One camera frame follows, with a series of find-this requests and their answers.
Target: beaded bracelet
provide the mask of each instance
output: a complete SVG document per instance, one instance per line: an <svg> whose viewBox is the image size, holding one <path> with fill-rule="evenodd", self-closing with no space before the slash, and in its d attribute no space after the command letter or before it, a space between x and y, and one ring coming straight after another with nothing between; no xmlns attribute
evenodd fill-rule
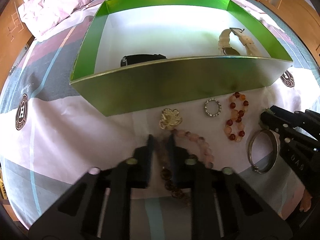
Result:
<svg viewBox="0 0 320 240"><path fill-rule="evenodd" d="M213 168L214 157L212 156L212 150L209 148L209 144L205 141L203 137L200 137L196 133L191 133L184 130L174 129L172 132L177 137L186 137L189 139L189 141L197 143L200 148L200 154L204 156L204 161L202 163L204 163L204 166L207 169Z"/></svg>
<svg viewBox="0 0 320 240"><path fill-rule="evenodd" d="M243 101L242 109L239 111L235 109L236 108L235 101L237 98L239 98L241 101ZM242 123L242 117L244 116L244 113L246 113L248 111L249 102L247 100L245 100L245 95L240 94L239 92L236 92L232 96L230 96L229 101L231 102L230 109L232 109L231 110L231 118L229 120L227 120L224 132L228 136L230 141L240 142L245 135L244 125ZM232 133L231 126L233 125L234 121L237 123L237 128L239 129L239 132L237 135Z"/></svg>
<svg viewBox="0 0 320 240"><path fill-rule="evenodd" d="M175 136L179 138L186 137L192 142L196 142L200 148L200 153L204 155L204 166L207 169L213 168L213 161L214 157L212 156L212 150L209 148L209 144L205 141L203 137L200 137L199 135L195 133L191 133L184 130L177 130L173 129L171 131ZM198 157L195 154L190 154L189 159L198 159ZM181 189L177 188L171 181L172 172L166 168L168 167L167 161L165 161L165 158L162 158L163 160L163 168L160 172L161 178L165 181L164 188L166 190L171 191L171 196L173 198L182 199L183 202L189 206L190 205L190 197L188 194L184 193Z"/></svg>

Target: circular logo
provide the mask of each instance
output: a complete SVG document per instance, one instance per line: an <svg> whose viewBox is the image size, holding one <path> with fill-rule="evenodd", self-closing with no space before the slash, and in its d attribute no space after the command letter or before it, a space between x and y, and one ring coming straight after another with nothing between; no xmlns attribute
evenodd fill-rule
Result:
<svg viewBox="0 0 320 240"><path fill-rule="evenodd" d="M284 72L280 78L287 87L289 88L294 87L294 78L289 71Z"/></svg>
<svg viewBox="0 0 320 240"><path fill-rule="evenodd" d="M23 94L16 113L16 129L21 130L27 120L28 115L28 96Z"/></svg>

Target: gold brooch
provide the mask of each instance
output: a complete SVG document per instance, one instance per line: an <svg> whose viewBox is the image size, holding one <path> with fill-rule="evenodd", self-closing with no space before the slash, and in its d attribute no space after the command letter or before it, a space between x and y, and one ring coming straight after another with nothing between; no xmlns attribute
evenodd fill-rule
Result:
<svg viewBox="0 0 320 240"><path fill-rule="evenodd" d="M161 120L159 121L159 126L161 129L173 130L175 126L178 126L182 122L182 117L179 116L179 111L177 109L166 108L162 110Z"/></svg>

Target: beige watch strap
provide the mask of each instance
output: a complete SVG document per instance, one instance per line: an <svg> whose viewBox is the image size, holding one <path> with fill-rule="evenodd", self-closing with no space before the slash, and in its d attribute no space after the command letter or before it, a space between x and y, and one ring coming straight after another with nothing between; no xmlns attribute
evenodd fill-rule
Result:
<svg viewBox="0 0 320 240"><path fill-rule="evenodd" d="M241 30L238 28L229 28L229 29L222 31L222 33L219 36L219 41L218 41L219 51L220 51L221 55L224 55L223 48L231 48L231 46L230 46L230 33L233 32L234 35L238 36L242 45L244 45L248 56L263 57L263 55L260 53L260 51L255 46L251 37L243 34L243 31L244 30Z"/></svg>

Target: watch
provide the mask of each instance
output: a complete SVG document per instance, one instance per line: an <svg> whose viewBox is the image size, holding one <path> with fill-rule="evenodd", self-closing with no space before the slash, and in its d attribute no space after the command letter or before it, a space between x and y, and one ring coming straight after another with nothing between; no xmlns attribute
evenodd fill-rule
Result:
<svg viewBox="0 0 320 240"><path fill-rule="evenodd" d="M240 55L237 50L230 46L231 32L239 38L242 45L245 47L248 56L263 57L263 55L255 46L253 40L249 36L243 34L244 29L242 30L239 28L229 28L222 31L218 41L219 51L221 55Z"/></svg>

